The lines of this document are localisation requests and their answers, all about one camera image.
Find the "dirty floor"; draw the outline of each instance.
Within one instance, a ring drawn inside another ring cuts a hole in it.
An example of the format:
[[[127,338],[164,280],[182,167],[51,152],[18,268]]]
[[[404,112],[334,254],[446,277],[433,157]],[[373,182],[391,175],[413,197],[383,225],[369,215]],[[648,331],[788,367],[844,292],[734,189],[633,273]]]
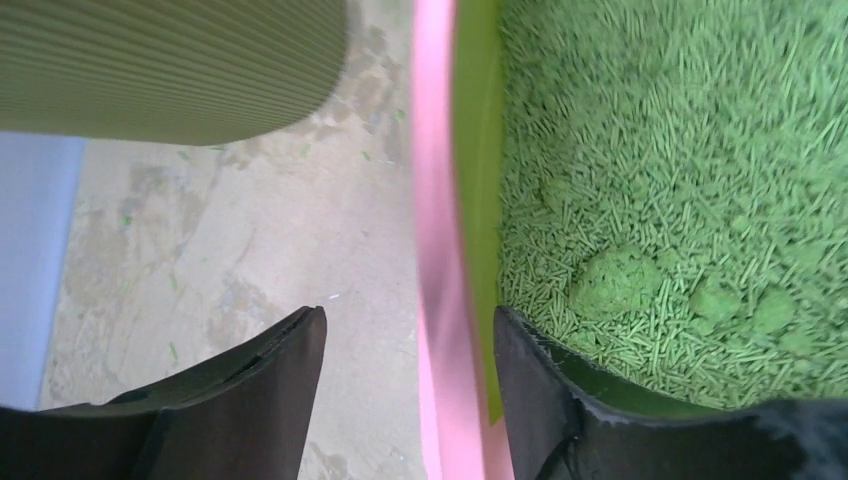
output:
[[[301,305],[329,334],[300,478],[425,478],[407,154],[412,0],[351,0],[344,78],[221,147],[90,141],[42,408],[102,403]]]

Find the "green litter box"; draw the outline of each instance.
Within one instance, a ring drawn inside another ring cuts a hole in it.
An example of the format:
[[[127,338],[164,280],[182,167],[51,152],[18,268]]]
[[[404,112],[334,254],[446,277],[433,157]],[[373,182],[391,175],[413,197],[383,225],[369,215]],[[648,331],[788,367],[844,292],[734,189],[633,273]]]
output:
[[[489,399],[489,418],[503,415],[495,368],[493,324],[488,320],[500,304],[498,271],[501,242],[501,157],[504,141],[504,78],[501,39],[496,28],[500,2],[463,0],[457,4],[454,61],[453,148],[458,194]],[[641,415],[688,416],[713,409],[681,402],[624,382],[588,365],[569,372],[587,393],[623,411]]]

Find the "pink litter box rim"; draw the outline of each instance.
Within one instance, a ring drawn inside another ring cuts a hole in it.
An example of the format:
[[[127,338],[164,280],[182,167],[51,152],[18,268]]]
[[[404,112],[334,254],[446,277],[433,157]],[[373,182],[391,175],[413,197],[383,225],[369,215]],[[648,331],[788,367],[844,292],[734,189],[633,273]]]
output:
[[[421,442],[431,480],[512,480],[503,418],[488,421],[451,143],[456,0],[417,0],[412,160]]]

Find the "scattered litter pellet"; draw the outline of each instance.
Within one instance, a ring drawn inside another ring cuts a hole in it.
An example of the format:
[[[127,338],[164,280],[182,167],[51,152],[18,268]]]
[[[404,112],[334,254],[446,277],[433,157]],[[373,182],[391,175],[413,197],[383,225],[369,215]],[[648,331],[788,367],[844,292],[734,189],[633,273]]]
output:
[[[171,350],[171,356],[174,357],[174,362],[179,362],[180,356],[177,355],[177,347],[174,345],[174,342],[168,342],[168,348]]]

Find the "green plastic wall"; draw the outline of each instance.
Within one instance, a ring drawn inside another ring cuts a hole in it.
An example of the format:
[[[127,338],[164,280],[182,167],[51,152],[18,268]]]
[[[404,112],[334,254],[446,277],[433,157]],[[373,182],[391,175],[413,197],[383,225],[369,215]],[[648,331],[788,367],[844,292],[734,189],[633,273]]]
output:
[[[489,419],[503,414],[493,355],[498,305],[500,165],[504,82],[498,0],[458,0],[453,65],[453,154],[489,397]]]

